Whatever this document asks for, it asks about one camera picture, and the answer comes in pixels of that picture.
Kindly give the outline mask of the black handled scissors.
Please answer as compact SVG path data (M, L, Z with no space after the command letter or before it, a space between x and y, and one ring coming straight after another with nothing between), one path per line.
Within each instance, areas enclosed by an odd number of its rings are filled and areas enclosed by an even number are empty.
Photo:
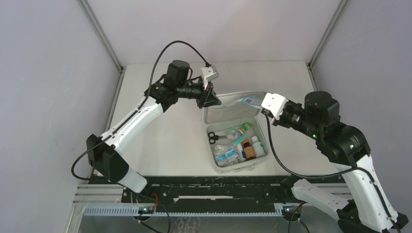
M225 139L226 135L218 135L215 132L209 132L208 133L208 141L209 144L215 144L216 141L218 141L219 139Z

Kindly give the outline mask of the small green medicine box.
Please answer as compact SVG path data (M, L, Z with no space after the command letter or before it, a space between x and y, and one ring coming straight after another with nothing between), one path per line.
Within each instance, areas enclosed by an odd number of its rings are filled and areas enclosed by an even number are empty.
M246 122L239 128L239 132L241 134L245 134L247 131L249 131L252 128L253 128L253 125L249 122Z

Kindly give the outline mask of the white medicine kit case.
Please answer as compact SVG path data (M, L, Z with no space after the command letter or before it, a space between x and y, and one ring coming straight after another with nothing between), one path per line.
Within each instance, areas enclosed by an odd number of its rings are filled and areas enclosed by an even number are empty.
M268 158L267 142L258 121L265 92L219 94L220 105L204 110L206 135L218 173L253 170Z

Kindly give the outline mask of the white plastic bottle green label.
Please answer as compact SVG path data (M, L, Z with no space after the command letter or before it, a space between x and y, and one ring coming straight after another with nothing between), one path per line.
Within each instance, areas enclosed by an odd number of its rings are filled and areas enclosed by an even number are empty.
M265 150L263 144L259 141L257 136L252 136L252 146L257 158L265 156Z

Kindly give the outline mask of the small teal mask packet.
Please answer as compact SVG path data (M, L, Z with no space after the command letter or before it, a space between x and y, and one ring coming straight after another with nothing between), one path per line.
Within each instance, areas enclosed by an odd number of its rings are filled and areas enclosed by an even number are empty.
M230 128L225 131L226 138L233 142L233 145L236 147L238 144L241 144L243 140L248 139L248 136L241 134L239 130L235 128Z

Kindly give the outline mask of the clear bag white gauze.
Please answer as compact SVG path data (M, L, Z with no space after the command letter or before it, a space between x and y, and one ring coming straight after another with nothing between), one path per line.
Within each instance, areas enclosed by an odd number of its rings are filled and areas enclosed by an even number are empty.
M213 150L213 155L214 156L222 156L226 154L228 151L233 150L233 146L231 145L219 145L215 144L214 145L214 150Z

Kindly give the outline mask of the brown bottle orange cap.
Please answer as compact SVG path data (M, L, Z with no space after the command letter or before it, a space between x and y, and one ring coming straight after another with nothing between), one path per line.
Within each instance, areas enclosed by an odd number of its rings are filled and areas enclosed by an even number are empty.
M248 139L243 140L242 146L243 146L243 151L244 151L245 158L246 158L247 161L256 159L256 154L255 154L254 148L250 144Z

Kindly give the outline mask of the bag of blue packets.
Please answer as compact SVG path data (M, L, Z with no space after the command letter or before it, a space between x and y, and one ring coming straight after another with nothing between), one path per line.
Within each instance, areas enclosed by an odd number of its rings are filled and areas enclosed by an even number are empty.
M215 162L218 166L226 166L227 164L238 160L240 157L235 150L230 150L223 155L215 156Z

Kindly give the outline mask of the large blue white pouch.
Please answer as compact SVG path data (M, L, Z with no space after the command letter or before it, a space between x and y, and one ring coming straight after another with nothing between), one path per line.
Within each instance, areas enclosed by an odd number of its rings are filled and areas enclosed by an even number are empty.
M265 97L265 94L260 94L260 95L248 95L246 97L242 97L237 100L237 102L240 102L242 104L257 108L262 110L262 103L263 99Z

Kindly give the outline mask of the white blue tube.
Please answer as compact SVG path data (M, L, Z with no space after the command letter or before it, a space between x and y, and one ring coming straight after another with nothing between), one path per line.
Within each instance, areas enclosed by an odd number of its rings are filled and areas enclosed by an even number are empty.
M244 152L244 149L243 149L242 144L238 144L238 145L236 146L236 148L238 149L238 151L239 151L239 153L240 153L239 161L240 161L240 162L245 161L245 160L246 160L246 155L245 155L245 152Z

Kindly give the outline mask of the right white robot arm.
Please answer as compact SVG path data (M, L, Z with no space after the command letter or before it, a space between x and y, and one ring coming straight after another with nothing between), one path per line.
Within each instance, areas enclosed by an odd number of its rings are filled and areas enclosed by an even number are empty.
M312 138L351 194L350 199L340 198L312 185L311 176L294 173L280 190L283 200L313 205L334 218L345 233L400 232L408 224L407 216L393 208L383 191L364 134L340 121L340 104L328 92L310 92L303 104L267 94L262 107L268 125L292 128Z

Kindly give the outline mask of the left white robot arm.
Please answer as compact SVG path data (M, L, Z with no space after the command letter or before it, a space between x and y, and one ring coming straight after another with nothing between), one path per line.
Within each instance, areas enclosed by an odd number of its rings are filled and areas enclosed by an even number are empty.
M89 164L108 181L132 190L140 202L147 202L152 190L146 186L147 180L122 157L134 138L179 99L194 99L200 109L221 105L213 90L212 81L219 76L215 66L207 64L201 68L201 75L195 78L189 77L190 72L189 63L172 61L167 72L149 85L131 112L113 128L99 136L92 134L86 140Z

